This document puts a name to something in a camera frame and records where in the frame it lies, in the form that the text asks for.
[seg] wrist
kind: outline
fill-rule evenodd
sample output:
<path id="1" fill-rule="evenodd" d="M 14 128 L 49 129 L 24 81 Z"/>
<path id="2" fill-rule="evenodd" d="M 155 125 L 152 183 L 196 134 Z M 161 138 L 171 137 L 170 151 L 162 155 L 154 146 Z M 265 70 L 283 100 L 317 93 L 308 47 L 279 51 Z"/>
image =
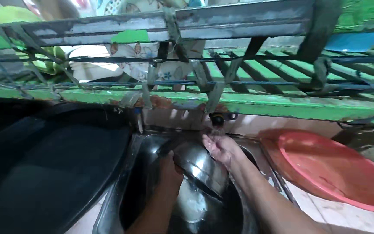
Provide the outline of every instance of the wrist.
<path id="1" fill-rule="evenodd" d="M 155 188 L 155 193 L 166 199 L 177 198 L 180 185 L 170 182 L 160 181 Z"/>
<path id="2" fill-rule="evenodd" d="M 249 166 L 254 167 L 253 163 L 247 158 L 245 153 L 241 149 L 240 152 L 236 152 L 233 157 L 231 157 L 230 162 L 230 172 L 235 175 L 241 173 L 242 170 Z"/>

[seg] white tile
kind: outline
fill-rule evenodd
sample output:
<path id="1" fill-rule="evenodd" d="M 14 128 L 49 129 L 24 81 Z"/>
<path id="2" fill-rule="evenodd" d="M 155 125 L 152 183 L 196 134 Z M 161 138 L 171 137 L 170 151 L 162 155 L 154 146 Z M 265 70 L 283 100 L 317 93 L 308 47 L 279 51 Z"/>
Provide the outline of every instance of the white tile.
<path id="1" fill-rule="evenodd" d="M 92 234 L 102 205 L 97 203 L 79 219 L 65 234 Z"/>
<path id="2" fill-rule="evenodd" d="M 108 193 L 105 193 L 104 195 L 103 195 L 103 197 L 99 200 L 99 204 L 103 204 L 103 202 L 105 201 L 105 197 L 106 197 L 106 195 L 107 195 Z"/>
<path id="3" fill-rule="evenodd" d="M 201 130 L 203 114 L 200 110 L 143 109 L 145 125 L 182 130 Z"/>
<path id="4" fill-rule="evenodd" d="M 374 212 L 352 205 L 328 201 L 309 194 L 324 220 L 331 225 L 333 233 L 374 233 Z"/>
<path id="5" fill-rule="evenodd" d="M 211 125 L 207 117 L 203 120 L 204 125 Z M 239 134 L 247 137 L 256 137 L 262 130 L 288 128 L 308 130 L 327 138 L 336 135 L 341 128 L 336 123 L 319 120 L 302 120 L 283 117 L 257 116 L 239 114 L 236 120 L 225 122 L 224 129 L 226 133 Z"/>
<path id="6" fill-rule="evenodd" d="M 309 215 L 314 221 L 325 223 L 325 220 L 321 216 L 317 207 L 314 205 L 313 201 L 310 199 L 307 192 L 293 185 L 289 181 L 285 181 L 285 184 L 304 213 Z"/>

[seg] green metal rack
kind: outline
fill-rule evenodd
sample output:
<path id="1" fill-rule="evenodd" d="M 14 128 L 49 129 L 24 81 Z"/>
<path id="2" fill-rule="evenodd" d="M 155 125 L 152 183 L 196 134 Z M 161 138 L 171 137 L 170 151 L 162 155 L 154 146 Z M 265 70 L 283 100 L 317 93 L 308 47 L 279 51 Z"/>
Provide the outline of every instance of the green metal rack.
<path id="1" fill-rule="evenodd" d="M 185 40 L 245 37 L 252 40 L 248 48 L 205 50 L 202 59 L 186 58 L 195 72 L 185 80 L 156 82 L 151 76 L 148 82 L 140 83 L 123 74 L 106 82 L 80 84 L 67 67 L 62 67 L 64 73 L 58 75 L 36 70 L 26 74 L 5 73 L 0 76 L 0 98 L 374 124 L 374 50 L 367 53 L 323 50 L 333 33 L 374 31 L 374 15 L 365 13 L 368 7 L 374 9 L 374 5 L 370 6 L 372 2 L 275 0 L 170 13 L 2 24 L 0 49 L 23 48 L 21 51 L 29 56 L 0 59 L 0 67 L 2 63 L 18 61 L 44 60 L 58 64 L 67 61 L 50 55 L 44 59 L 33 56 L 45 54 L 41 47 L 47 46 L 169 41 L 182 45 Z M 333 4 L 337 7 L 331 12 L 324 7 Z M 330 22 L 324 24 L 321 17 Z M 148 27 L 127 24 L 146 19 L 150 22 Z M 205 33 L 209 29 L 215 33 Z M 305 35 L 305 40 L 298 49 L 261 48 L 266 38 L 281 35 Z M 74 61 L 147 61 L 153 72 L 154 66 L 166 59 L 79 57 Z"/>

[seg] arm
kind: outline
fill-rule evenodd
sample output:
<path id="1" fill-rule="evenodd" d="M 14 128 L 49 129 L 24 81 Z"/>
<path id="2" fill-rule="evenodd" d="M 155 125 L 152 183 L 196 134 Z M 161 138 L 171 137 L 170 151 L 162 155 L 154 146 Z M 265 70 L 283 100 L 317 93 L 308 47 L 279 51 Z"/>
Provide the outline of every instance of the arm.
<path id="1" fill-rule="evenodd" d="M 170 152 L 160 161 L 160 181 L 145 209 L 126 234 L 166 233 L 171 212 L 177 201 L 183 175 L 177 172 Z"/>
<path id="2" fill-rule="evenodd" d="M 233 139 L 203 135 L 203 144 L 215 160 L 226 166 L 271 233 L 326 233 L 267 182 Z"/>

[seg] human hand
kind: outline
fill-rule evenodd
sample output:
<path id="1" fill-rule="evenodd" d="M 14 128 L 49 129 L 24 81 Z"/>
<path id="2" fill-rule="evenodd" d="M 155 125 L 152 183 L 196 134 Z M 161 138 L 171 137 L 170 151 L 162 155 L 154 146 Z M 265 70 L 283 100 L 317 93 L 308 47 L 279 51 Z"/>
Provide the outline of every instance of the human hand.
<path id="1" fill-rule="evenodd" d="M 203 145 L 210 155 L 230 170 L 232 160 L 246 157 L 236 141 L 228 136 L 203 135 Z"/>
<path id="2" fill-rule="evenodd" d="M 174 152 L 170 151 L 167 156 L 160 159 L 160 181 L 159 184 L 165 188 L 180 188 L 183 182 L 183 172 L 181 168 L 174 164 Z"/>

